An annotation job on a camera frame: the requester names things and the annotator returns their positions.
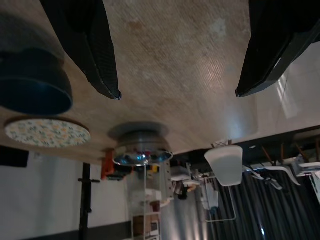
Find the black stand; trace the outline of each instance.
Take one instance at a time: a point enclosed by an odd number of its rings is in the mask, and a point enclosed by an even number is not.
[[[88,215],[91,209],[91,183],[100,183],[99,180],[90,179],[90,164],[84,163],[82,170],[82,178],[78,179],[82,182],[81,189],[81,207],[80,207],[80,223],[79,223],[79,240],[87,240],[88,236]]]

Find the dark curtain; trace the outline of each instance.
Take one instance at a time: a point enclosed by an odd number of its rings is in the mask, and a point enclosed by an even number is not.
[[[309,177],[294,185],[284,173],[275,173],[284,187],[278,191],[244,174],[242,184],[231,187],[236,220],[206,223],[208,211],[201,191],[188,193],[187,200],[174,199],[161,209],[162,240],[320,240],[320,204]],[[233,218],[228,187],[216,180],[220,192],[214,220]]]
[[[208,226],[213,240],[320,240],[320,205],[309,177],[293,184],[278,172],[282,191],[244,174],[242,184],[231,187],[236,220],[215,222]],[[213,180],[220,192],[214,220],[233,217],[229,189]]]

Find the floral placemat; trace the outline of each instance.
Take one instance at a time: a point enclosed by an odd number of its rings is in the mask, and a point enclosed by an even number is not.
[[[56,119],[27,119],[9,123],[5,134],[20,143],[45,147],[78,146],[91,139],[84,127]]]

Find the white wall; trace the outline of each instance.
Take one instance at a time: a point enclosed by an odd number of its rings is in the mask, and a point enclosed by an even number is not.
[[[83,164],[30,153],[27,168],[0,166],[0,239],[22,240],[79,228]],[[91,167],[100,178],[100,167]],[[129,221],[124,182],[92,185],[89,227]]]

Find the black curtain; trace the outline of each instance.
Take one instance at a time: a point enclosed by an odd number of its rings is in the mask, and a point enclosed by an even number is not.
[[[297,186],[285,173],[275,174],[282,191],[244,174],[242,183],[230,188],[236,220],[209,223],[208,239],[320,240],[320,204],[309,177],[299,177]],[[229,188],[215,179],[211,184],[220,192],[212,219],[233,218]]]

